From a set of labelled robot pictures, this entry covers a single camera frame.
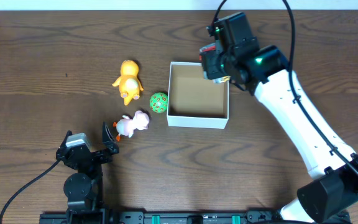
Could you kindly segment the red toy fire truck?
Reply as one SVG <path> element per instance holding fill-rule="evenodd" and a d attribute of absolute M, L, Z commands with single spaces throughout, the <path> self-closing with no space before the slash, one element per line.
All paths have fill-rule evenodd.
<path fill-rule="evenodd" d="M 204 79 L 212 80 L 213 83 L 225 83 L 231 79 L 224 70 L 223 53 L 216 50 L 215 43 L 200 48 L 199 58 Z"/>

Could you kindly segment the orange plastic duck toy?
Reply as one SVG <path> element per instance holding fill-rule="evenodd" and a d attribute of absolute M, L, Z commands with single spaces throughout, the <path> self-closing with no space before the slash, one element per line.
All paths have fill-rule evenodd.
<path fill-rule="evenodd" d="M 121 64 L 120 76 L 112 84 L 113 87 L 119 88 L 120 96 L 124 100 L 125 106 L 132 100 L 138 100 L 141 91 L 144 91 L 138 79 L 138 74 L 138 64 L 133 60 L 125 60 Z"/>

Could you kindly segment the pink and white duck toy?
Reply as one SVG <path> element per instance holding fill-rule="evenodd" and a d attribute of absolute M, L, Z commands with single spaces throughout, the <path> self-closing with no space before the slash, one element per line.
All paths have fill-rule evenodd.
<path fill-rule="evenodd" d="M 113 126 L 116 128 L 118 135 L 116 140 L 120 141 L 121 136 L 127 136 L 131 138 L 136 129 L 145 130 L 149 128 L 150 118 L 147 113 L 138 110 L 135 115 L 130 118 L 127 115 L 123 115 L 122 119 L 118 122 L 113 122 Z"/>

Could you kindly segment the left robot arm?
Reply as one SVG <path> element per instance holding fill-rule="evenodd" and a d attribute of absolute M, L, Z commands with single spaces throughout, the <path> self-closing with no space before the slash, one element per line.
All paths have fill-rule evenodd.
<path fill-rule="evenodd" d="M 119 153 L 119 147 L 105 123 L 102 142 L 105 148 L 92 152 L 86 134 L 67 131 L 56 151 L 56 159 L 76 171 L 63 186 L 68 205 L 63 223 L 111 222 L 109 208 L 104 204 L 102 165 L 112 161 L 112 156 Z"/>

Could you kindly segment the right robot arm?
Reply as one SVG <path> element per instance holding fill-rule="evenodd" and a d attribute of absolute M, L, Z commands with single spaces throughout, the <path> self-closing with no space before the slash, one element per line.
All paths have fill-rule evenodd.
<path fill-rule="evenodd" d="M 200 60 L 206 79 L 229 81 L 264 105 L 300 153 L 313 180 L 280 209 L 283 220 L 323 223 L 358 202 L 358 154 L 321 116 L 276 46 L 216 40 L 200 48 Z"/>

